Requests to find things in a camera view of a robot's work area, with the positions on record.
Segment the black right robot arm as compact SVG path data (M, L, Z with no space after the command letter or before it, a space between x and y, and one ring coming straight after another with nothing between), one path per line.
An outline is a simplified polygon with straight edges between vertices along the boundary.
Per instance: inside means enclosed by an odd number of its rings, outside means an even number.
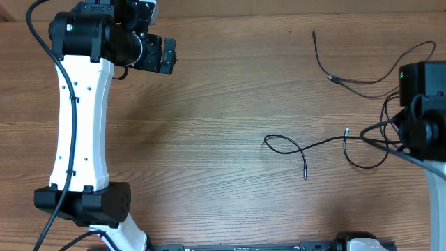
M399 69L404 118L399 138L425 168L430 206L430 249L445 249L445 62L420 61Z

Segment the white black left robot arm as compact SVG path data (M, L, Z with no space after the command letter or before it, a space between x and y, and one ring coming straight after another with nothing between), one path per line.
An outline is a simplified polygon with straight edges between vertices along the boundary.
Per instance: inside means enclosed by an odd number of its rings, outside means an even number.
M109 179L105 158L107 100L116 67L170 75L176 42L149 33L156 0L81 1L57 13L44 50L59 80L59 131L49 184L36 208L98 235L110 250L152 250L130 215L131 189Z

